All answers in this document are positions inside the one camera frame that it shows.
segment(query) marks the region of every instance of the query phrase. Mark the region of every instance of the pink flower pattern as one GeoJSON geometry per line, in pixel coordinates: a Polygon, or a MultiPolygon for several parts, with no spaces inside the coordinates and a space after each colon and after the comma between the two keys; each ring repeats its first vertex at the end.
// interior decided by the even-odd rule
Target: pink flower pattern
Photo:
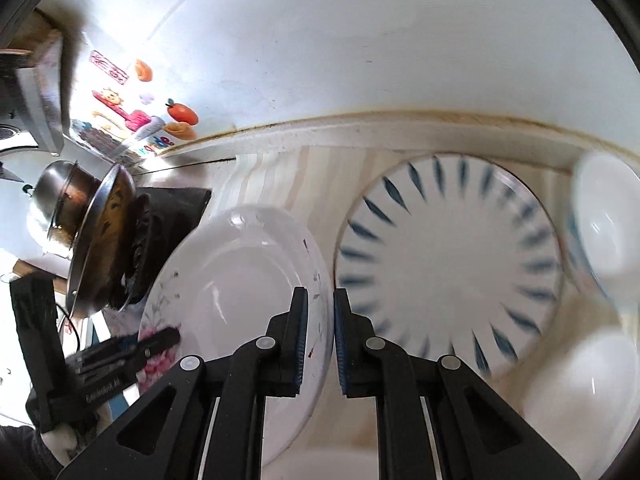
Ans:
{"type": "MultiPolygon", "coordinates": [[[[157,333],[155,326],[141,328],[138,340],[147,338],[157,333]]],[[[138,389],[140,394],[145,393],[160,377],[169,371],[177,360],[178,346],[164,350],[161,354],[152,357],[146,362],[146,366],[138,372],[138,389]]]]}

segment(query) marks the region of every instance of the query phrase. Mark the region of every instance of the countertop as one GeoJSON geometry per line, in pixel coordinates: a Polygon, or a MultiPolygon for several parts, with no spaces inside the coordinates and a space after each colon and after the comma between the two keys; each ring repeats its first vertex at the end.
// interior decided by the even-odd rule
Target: countertop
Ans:
{"type": "MultiPolygon", "coordinates": [[[[212,189],[202,221],[229,207],[261,203],[283,207],[306,225],[331,275],[334,249],[346,215],[364,189],[381,173],[424,152],[360,148],[303,147],[287,153],[240,155],[236,161],[196,164],[137,176],[139,186],[199,186],[212,189]]],[[[495,160],[525,182],[540,199],[561,233],[570,175],[541,166],[495,160]]],[[[575,345],[604,326],[622,326],[638,340],[636,312],[619,316],[588,301],[565,280],[555,319],[539,346],[516,369],[490,384],[514,409],[533,379],[575,345]]],[[[311,420],[286,452],[309,447],[376,447],[372,399],[347,400],[340,394],[335,359],[311,420]]]]}

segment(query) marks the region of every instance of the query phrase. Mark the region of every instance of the plate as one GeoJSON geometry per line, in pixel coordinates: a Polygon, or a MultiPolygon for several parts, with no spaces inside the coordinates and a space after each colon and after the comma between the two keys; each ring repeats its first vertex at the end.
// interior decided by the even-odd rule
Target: plate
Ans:
{"type": "Polygon", "coordinates": [[[140,338],[175,326],[182,339],[148,362],[139,376],[140,391],[185,355],[216,359],[264,335],[271,317],[289,309],[299,285],[309,298],[304,376],[296,398],[267,398],[262,463],[269,463],[311,416],[334,334],[328,270],[311,233],[286,211],[253,205],[229,209],[194,230],[172,253],[149,293],[140,338]]]}
{"type": "Polygon", "coordinates": [[[354,204],[335,281],[376,333],[417,356],[455,354],[484,377],[537,344],[556,310],[551,220],[516,176],[480,158],[404,162],[354,204]]]}

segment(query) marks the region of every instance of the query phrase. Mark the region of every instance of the white wall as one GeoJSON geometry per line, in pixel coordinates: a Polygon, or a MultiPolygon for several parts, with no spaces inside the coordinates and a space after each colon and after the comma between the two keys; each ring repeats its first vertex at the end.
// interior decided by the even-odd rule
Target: white wall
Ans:
{"type": "MultiPolygon", "coordinates": [[[[38,177],[54,160],[78,161],[80,166],[96,177],[102,178],[109,169],[108,163],[77,147],[71,141],[65,142],[60,157],[46,152],[18,152],[0,155],[4,166],[27,184],[36,185],[38,177]]],[[[31,238],[26,227],[29,197],[22,192],[19,182],[0,180],[0,249],[26,260],[60,276],[68,272],[68,260],[42,254],[40,246],[31,238]]]]}
{"type": "MultiPolygon", "coordinates": [[[[197,132],[390,108],[521,116],[640,150],[640,75],[589,0],[44,0],[154,70],[197,132]]],[[[73,116],[90,117],[77,72],[73,116]]],[[[135,74],[132,80],[137,83],[135,74]]]]}

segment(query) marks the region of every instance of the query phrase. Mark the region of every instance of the stainless steel pot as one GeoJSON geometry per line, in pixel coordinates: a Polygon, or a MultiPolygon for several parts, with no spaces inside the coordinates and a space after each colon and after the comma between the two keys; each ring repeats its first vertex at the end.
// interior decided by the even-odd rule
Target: stainless steel pot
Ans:
{"type": "Polygon", "coordinates": [[[126,303],[122,279],[132,251],[135,198],[132,177],[115,164],[95,192],[76,237],[66,286],[71,316],[87,317],[126,303]]]}
{"type": "Polygon", "coordinates": [[[100,181],[77,163],[57,160],[49,164],[31,195],[27,228],[47,253],[71,259],[76,233],[100,181]]]}

